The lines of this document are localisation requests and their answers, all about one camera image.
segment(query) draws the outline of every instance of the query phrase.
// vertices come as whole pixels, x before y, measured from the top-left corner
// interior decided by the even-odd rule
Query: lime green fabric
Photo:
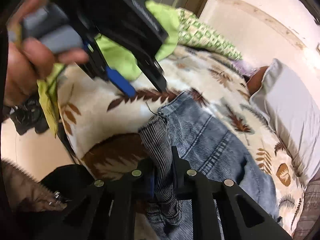
[[[48,76],[46,80],[37,81],[39,103],[54,136],[57,134],[59,121],[57,76],[61,72],[63,66],[63,64],[55,64],[50,76]]]
[[[169,35],[156,54],[156,60],[161,60],[169,56],[177,46],[180,26],[179,15],[175,8],[156,3],[153,0],[147,1],[146,7]],[[129,50],[103,35],[99,35],[96,41],[110,68],[116,69],[129,81],[133,81],[140,76],[141,70]]]

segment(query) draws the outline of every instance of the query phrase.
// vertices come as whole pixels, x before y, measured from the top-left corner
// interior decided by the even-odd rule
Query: hand
[[[12,16],[8,28],[15,28],[26,15],[35,12],[44,4],[45,0],[26,0]],[[23,103],[37,91],[37,79],[46,78],[55,62],[81,64],[88,60],[88,55],[82,49],[72,49],[54,56],[46,46],[34,38],[25,39],[19,48],[9,42],[4,104],[14,106]]]

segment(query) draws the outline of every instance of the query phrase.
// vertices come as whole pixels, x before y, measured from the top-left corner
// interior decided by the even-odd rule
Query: floral blanket
[[[137,90],[133,98],[121,95],[110,83],[91,80],[77,66],[67,68],[59,80],[58,103],[77,158],[96,178],[119,179],[148,156],[138,128],[160,106],[181,91],[190,90],[194,99],[220,119],[243,142],[260,169],[272,177],[283,228],[292,235],[302,212],[304,189],[279,139],[249,105],[245,81],[231,62],[218,54],[178,46],[160,65],[168,91],[159,93],[141,75],[132,83]],[[139,226],[136,239],[156,239],[150,226],[137,221]]]

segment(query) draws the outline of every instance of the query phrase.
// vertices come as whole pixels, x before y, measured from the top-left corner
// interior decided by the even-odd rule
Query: pillow
[[[301,79],[274,59],[250,104],[283,141],[306,187],[320,167],[320,111]]]

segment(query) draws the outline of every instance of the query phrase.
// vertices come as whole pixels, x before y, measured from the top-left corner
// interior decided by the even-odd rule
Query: jeans
[[[259,169],[242,142],[189,93],[183,92],[161,107],[139,134],[157,169],[156,202],[149,203],[147,217],[161,239],[193,239],[191,200],[178,201],[172,187],[172,146],[192,169],[208,179],[232,179],[274,219],[278,218],[271,176]]]

